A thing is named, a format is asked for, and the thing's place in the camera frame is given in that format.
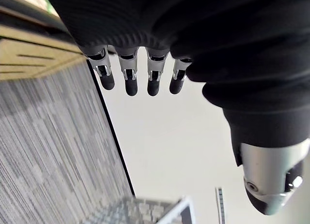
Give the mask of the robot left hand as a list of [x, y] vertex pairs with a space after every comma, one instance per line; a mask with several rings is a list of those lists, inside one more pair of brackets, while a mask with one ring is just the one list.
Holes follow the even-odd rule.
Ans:
[[85, 55], [143, 46], [190, 59], [222, 108], [252, 205], [277, 213], [310, 148], [310, 0], [49, 0]]

